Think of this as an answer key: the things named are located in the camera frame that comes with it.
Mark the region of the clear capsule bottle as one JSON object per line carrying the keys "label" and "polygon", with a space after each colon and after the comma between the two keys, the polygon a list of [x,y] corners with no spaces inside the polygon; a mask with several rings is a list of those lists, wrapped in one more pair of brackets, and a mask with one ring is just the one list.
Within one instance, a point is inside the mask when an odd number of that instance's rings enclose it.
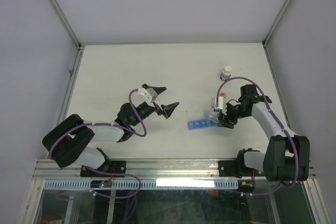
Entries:
{"label": "clear capsule bottle", "polygon": [[208,113],[206,119],[212,123],[218,123],[218,116],[216,113]]}

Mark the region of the blue weekly pill organizer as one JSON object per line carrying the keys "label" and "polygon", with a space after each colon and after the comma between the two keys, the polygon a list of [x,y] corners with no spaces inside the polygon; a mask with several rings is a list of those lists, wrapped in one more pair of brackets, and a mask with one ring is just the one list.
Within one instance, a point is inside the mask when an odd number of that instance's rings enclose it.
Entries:
{"label": "blue weekly pill organizer", "polygon": [[210,112],[211,111],[205,111],[204,117],[202,119],[188,121],[187,128],[189,130],[199,130],[199,129],[206,129],[209,127],[218,127],[217,123],[212,123],[206,119],[207,114]]}

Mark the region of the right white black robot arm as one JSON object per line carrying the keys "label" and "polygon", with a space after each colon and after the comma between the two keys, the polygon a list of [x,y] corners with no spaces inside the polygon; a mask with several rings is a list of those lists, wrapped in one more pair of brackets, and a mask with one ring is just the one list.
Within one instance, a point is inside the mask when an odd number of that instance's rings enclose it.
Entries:
{"label": "right white black robot arm", "polygon": [[226,173],[241,178],[259,171],[270,182],[290,186],[309,177],[310,142],[284,126],[271,107],[272,101],[246,84],[240,89],[235,105],[224,97],[212,99],[212,108],[219,127],[233,129],[238,120],[252,117],[260,125],[268,139],[265,153],[251,148],[240,150],[237,157],[225,166]]}

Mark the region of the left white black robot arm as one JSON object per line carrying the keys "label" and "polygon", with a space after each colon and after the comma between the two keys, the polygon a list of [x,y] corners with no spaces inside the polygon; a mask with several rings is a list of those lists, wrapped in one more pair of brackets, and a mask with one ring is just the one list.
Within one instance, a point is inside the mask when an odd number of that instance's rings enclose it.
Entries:
{"label": "left white black robot arm", "polygon": [[165,87],[143,84],[130,91],[129,101],[123,104],[112,122],[93,123],[78,114],[68,116],[46,134],[42,145],[48,151],[49,159],[59,168],[79,164],[99,176],[117,171],[113,160],[101,148],[91,148],[91,142],[123,143],[132,136],[145,137],[147,129],[144,120],[153,113],[170,118],[179,102],[158,105],[156,98],[166,91]]}

